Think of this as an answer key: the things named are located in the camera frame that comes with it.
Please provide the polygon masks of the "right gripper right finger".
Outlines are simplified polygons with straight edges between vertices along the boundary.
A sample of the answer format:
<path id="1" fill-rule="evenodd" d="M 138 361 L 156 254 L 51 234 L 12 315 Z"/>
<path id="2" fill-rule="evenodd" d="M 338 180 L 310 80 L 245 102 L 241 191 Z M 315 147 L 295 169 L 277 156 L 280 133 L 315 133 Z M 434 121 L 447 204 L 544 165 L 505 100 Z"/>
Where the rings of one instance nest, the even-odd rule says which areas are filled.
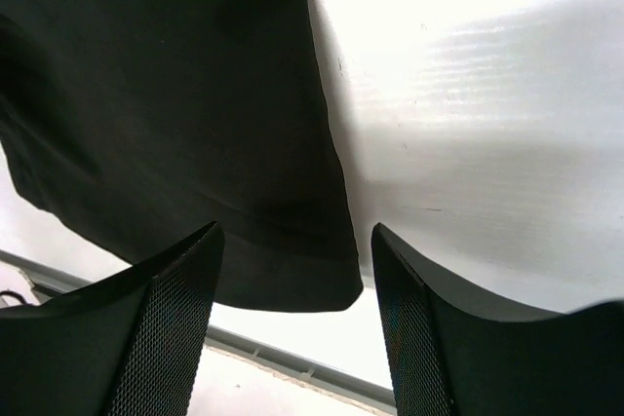
<path id="1" fill-rule="evenodd" d="M 383 224 L 374 282 L 401 415 L 619 415 L 623 304 L 560 314 L 495 294 Z"/>

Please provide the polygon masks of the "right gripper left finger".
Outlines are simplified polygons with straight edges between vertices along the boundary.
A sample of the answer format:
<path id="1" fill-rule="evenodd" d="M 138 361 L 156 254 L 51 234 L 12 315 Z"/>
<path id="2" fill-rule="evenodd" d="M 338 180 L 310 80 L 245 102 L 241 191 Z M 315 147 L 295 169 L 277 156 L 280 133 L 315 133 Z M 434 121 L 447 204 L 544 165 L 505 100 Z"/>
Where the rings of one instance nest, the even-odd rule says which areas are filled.
<path id="1" fill-rule="evenodd" d="M 223 247 L 211 223 L 102 281 L 2 309 L 2 414 L 186 414 Z"/>

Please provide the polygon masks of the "black trousers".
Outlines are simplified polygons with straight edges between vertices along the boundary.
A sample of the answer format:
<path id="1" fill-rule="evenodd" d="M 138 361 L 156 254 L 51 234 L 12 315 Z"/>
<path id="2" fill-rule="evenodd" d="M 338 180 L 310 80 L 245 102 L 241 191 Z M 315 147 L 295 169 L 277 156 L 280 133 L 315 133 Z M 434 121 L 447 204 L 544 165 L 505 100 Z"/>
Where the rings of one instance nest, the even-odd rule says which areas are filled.
<path id="1" fill-rule="evenodd" d="M 362 293 L 307 0 L 1 0 L 1 144 L 23 198 L 128 262 L 217 222 L 220 304 Z"/>

